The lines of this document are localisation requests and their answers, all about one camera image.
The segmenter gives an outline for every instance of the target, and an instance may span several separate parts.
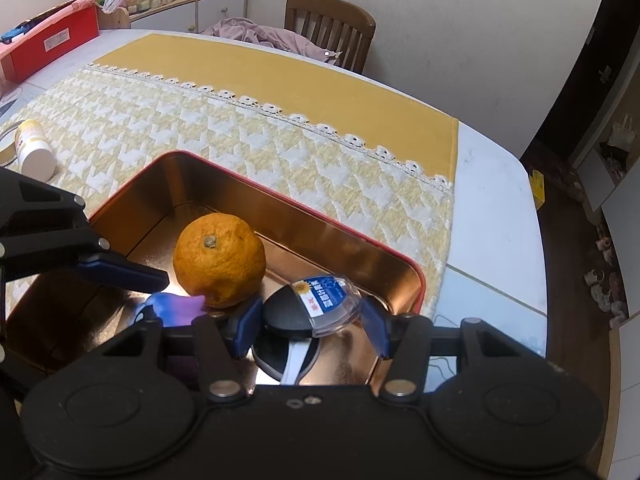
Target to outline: silver rivet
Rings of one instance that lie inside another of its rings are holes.
[[[305,397],[305,404],[315,405],[315,404],[320,404],[321,402],[322,402],[322,399],[320,397],[316,397],[315,395],[309,395]]]
[[[209,385],[209,391],[216,397],[233,397],[240,393],[240,384],[235,381],[215,381]]]
[[[285,404],[290,408],[293,408],[294,410],[298,410],[305,405],[305,403],[302,402],[300,399],[289,399],[287,402],[285,402]]]
[[[406,379],[393,379],[385,383],[386,392],[395,397],[406,397],[407,395],[411,395],[415,389],[415,384]]]

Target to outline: orange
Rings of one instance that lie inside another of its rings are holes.
[[[237,216],[212,213],[191,222],[174,249],[178,283],[210,306],[231,306],[260,289],[266,270],[264,246]]]

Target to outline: chair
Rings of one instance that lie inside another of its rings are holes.
[[[298,20],[304,20],[300,32],[296,30]],[[366,10],[342,0],[287,0],[284,28],[320,48],[341,52],[335,65],[361,74],[376,20]]]

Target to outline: table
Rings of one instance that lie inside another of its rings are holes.
[[[20,86],[22,102],[44,92],[86,63],[150,32],[101,31],[98,38],[28,78]],[[193,37],[179,32],[153,32]],[[199,38],[229,41],[209,36]],[[323,66],[328,70],[341,70]],[[17,106],[19,103],[12,107],[11,114]],[[540,354],[545,352],[545,265],[527,173],[511,153],[460,123],[451,245],[434,321],[446,326],[458,325],[468,316],[481,317]],[[442,359],[433,362],[434,371],[428,374],[427,389],[436,387],[455,370],[452,360],[447,367]]]

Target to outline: barcode label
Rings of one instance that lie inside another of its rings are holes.
[[[50,38],[44,40],[44,51],[48,52],[55,46],[58,46],[61,43],[65,43],[69,39],[69,29],[61,30],[59,33],[54,34]]]

